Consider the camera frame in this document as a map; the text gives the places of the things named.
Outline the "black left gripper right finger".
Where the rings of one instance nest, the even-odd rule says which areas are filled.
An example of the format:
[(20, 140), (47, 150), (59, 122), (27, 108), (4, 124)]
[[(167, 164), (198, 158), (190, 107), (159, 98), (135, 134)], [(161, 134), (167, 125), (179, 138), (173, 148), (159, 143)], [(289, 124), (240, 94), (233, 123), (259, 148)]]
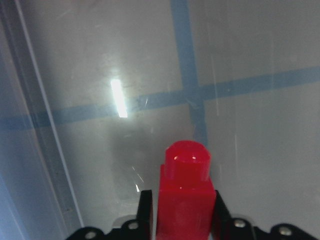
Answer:
[(212, 215), (212, 237), (214, 240), (232, 239), (232, 216), (221, 194), (215, 190), (216, 200)]

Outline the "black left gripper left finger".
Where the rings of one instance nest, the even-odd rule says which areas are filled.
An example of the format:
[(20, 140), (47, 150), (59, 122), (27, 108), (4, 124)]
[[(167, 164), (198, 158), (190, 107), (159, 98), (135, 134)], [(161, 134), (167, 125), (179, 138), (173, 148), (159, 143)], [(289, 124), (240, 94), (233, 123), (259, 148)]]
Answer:
[(153, 192), (152, 190), (142, 190), (140, 192), (139, 203), (136, 213), (138, 231), (141, 240), (151, 240), (153, 233)]

